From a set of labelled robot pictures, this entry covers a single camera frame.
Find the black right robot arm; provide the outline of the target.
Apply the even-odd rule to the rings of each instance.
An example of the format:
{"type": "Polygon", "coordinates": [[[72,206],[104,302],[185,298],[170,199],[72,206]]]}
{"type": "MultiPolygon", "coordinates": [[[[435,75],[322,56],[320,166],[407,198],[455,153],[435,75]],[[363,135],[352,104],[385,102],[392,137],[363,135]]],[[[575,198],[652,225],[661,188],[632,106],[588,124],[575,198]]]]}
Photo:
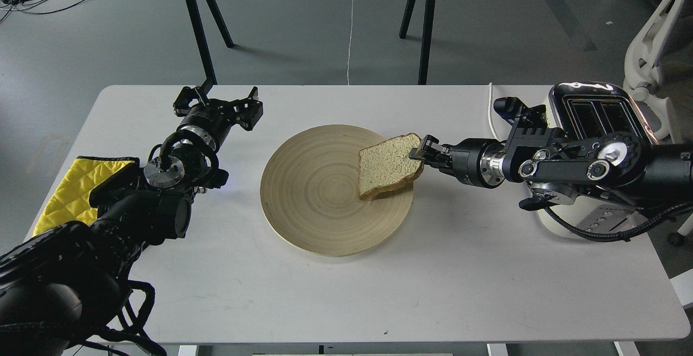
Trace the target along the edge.
{"type": "Polygon", "coordinates": [[[620,95],[554,95],[566,122],[550,127],[544,105],[493,102],[511,126],[505,141],[470,137],[455,146],[425,136],[409,158],[460,183],[487,189],[522,183],[523,210],[544,211],[592,242],[627,242],[691,213],[691,146],[654,144],[620,95]]]}

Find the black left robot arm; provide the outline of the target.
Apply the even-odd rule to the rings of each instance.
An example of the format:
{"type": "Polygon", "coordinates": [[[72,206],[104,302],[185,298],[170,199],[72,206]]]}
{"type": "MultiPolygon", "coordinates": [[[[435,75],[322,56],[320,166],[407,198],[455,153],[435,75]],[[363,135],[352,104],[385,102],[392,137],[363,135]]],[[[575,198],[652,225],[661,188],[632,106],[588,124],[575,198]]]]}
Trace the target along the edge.
{"type": "Polygon", "coordinates": [[[2,354],[60,355],[90,341],[129,341],[149,355],[165,349],[145,324],[151,283],[129,279],[147,247],[184,238],[196,194],[227,183],[218,151],[233,126],[251,131],[263,115],[258,88],[245,98],[208,98],[213,87],[183,87],[173,104],[181,123],[88,195],[93,221],[68,220],[2,255],[2,354]]]}

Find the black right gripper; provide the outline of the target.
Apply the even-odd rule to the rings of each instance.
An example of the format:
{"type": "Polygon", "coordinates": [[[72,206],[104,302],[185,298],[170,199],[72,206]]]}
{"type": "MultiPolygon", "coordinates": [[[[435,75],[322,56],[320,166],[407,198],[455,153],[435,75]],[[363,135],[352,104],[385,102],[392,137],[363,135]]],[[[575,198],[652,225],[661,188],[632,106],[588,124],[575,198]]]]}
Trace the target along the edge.
{"type": "Polygon", "coordinates": [[[496,188],[501,184],[501,174],[492,171],[491,159],[500,151],[501,142],[495,139],[465,139],[451,146],[426,135],[419,151],[411,149],[409,159],[455,177],[463,185],[496,188]]]}

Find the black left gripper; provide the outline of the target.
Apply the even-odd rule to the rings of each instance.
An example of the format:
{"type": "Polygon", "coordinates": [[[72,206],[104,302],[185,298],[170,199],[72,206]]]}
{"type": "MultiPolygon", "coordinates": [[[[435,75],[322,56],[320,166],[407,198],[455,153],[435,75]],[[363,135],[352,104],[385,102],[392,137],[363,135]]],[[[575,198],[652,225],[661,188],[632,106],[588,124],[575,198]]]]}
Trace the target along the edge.
{"type": "Polygon", "coordinates": [[[179,129],[192,131],[214,151],[219,151],[233,125],[252,131],[263,116],[263,103],[258,99],[258,87],[253,87],[245,98],[222,101],[208,99],[213,87],[205,79],[198,87],[183,87],[173,103],[174,114],[183,117],[179,129]]]}

